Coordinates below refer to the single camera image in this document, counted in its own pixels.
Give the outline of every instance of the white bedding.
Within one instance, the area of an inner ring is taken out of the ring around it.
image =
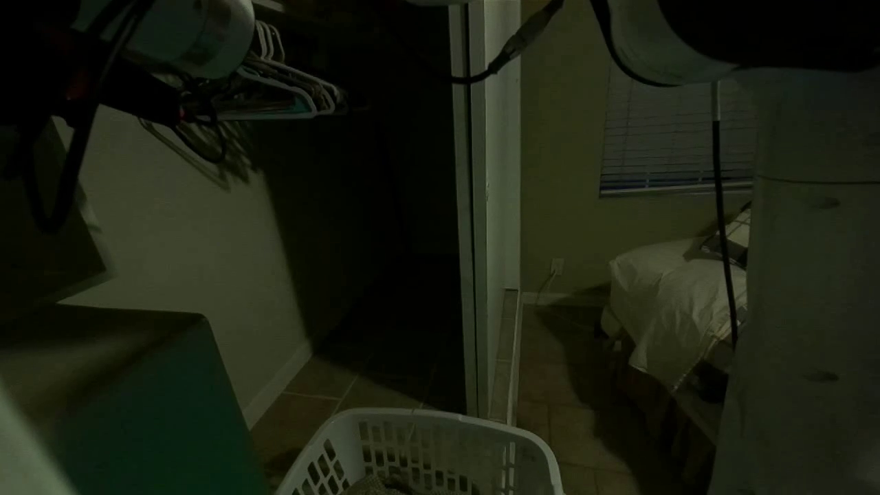
[[[635,341],[629,367],[679,387],[694,367],[728,339],[723,266],[685,258],[691,240],[648,244],[611,262],[607,312]],[[745,272],[735,266],[736,309],[745,312]]]

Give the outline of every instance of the bed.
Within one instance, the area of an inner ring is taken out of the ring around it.
[[[749,209],[728,225],[740,328],[749,314]],[[717,255],[709,240],[676,240],[628,251],[611,262],[611,294],[600,335],[615,385],[668,442],[683,478],[707,485],[731,369],[731,319]]]

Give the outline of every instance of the floor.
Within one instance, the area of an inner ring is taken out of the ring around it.
[[[597,309],[526,309],[516,423],[549,442],[567,495],[683,495],[591,343]]]
[[[254,429],[266,478],[349,407],[464,412],[457,264],[399,264],[349,312]]]

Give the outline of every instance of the window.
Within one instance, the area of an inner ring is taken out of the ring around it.
[[[721,81],[721,165],[727,187],[751,187],[754,111],[740,86]],[[611,70],[603,196],[687,193],[712,187],[712,86],[651,89]]]

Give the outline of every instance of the white laundry basket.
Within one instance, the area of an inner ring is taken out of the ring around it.
[[[431,411],[332,415],[274,495],[362,495],[362,478],[394,478],[412,495],[564,495],[559,462],[536,435]]]

